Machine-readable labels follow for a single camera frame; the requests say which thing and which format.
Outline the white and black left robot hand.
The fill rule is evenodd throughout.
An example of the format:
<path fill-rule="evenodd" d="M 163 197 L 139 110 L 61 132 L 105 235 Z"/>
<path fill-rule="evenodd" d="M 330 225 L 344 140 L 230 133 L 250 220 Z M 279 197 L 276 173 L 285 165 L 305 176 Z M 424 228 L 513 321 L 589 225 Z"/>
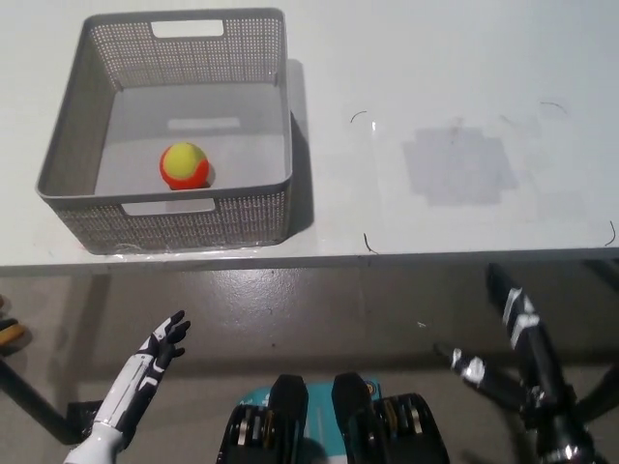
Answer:
<path fill-rule="evenodd" d="M 139 349 L 128 358 L 95 416 L 119 431 L 127 446 L 159 388 L 170 363 L 185 353 L 177 346 L 191 326 L 180 310 L 154 329 Z"/>

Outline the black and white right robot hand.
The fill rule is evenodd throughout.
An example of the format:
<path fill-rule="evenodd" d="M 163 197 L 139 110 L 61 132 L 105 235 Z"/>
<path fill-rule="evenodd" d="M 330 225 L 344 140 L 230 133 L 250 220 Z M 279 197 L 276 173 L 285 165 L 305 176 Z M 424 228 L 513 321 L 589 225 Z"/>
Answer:
<path fill-rule="evenodd" d="M 575 422 L 575 393 L 564 377 L 548 332 L 524 288 L 497 264 L 486 268 L 486 290 L 517 358 L 519 378 L 446 343 L 434 352 L 463 383 L 520 415 L 529 429 Z"/>

